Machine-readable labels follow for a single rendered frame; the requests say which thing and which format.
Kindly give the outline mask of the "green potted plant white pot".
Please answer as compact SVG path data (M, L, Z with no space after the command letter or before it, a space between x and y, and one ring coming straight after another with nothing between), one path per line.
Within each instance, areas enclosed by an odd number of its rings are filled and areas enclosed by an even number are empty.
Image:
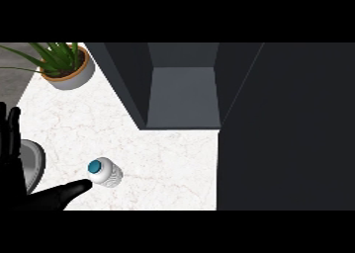
M39 73L58 90L77 89L95 73L95 63L87 50L75 42L49 42L46 46L30 42L30 46L39 58L0 44L2 49L15 53L36 66L34 69L16 67L16 70Z

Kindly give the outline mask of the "dark grey cabinet door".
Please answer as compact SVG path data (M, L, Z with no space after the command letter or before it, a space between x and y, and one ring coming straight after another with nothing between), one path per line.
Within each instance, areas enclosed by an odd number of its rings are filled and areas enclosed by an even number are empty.
M355 210L355 42L268 43L219 132L220 210Z

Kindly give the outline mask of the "white water bottle blue cap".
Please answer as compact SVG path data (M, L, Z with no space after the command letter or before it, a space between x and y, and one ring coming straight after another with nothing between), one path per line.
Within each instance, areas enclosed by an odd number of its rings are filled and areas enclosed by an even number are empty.
M107 157L98 157L87 164L87 178L93 184L114 188L123 179L123 171Z

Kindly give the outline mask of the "grey rounded sink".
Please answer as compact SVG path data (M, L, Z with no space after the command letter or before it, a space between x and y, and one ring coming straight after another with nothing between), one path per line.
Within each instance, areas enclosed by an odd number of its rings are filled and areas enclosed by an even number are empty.
M27 139L21 140L21 160L27 194L31 194L44 174L46 153L41 146Z

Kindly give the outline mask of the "dark grey open cabinet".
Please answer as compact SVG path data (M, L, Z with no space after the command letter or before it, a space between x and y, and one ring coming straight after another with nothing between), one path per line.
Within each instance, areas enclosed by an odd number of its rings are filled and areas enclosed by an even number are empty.
M138 129L222 127L257 42L90 42L86 48Z

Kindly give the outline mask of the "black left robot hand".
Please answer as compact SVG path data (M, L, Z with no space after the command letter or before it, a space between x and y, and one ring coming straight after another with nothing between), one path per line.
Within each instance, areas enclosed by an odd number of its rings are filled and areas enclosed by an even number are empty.
M87 179L27 194L21 161L21 109L6 111L0 102L0 211L62 211L73 199L90 188Z

